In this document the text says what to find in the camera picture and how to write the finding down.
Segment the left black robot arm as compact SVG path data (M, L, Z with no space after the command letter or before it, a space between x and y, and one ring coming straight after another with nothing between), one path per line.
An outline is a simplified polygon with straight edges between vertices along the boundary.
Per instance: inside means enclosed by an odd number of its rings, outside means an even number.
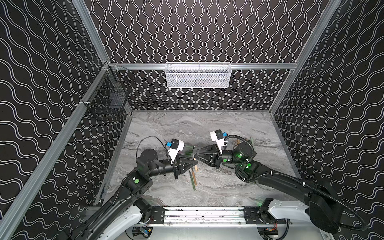
M137 166L122 180L113 196L99 208L89 219L71 232L62 231L57 240L100 240L105 230L111 226L123 211L132 205L143 206L142 195L153 185L151 177L189 171L198 161L193 157L177 154L173 162L169 159L159 160L154 149L146 149L136 158Z

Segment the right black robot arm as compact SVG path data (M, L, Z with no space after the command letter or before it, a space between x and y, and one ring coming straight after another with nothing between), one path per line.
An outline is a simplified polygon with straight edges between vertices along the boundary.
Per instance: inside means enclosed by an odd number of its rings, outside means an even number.
M266 199L260 207L263 222L279 219L309 220L319 229L335 234L340 228L351 231L365 231L368 224L355 210L342 202L332 186L324 181L306 181L255 161L256 151L250 142L242 142L233 150L209 145L193 149L193 157L211 167L219 169L221 164L234 164L236 176L244 183L258 183L283 192L304 206L296 209L277 210L279 203Z

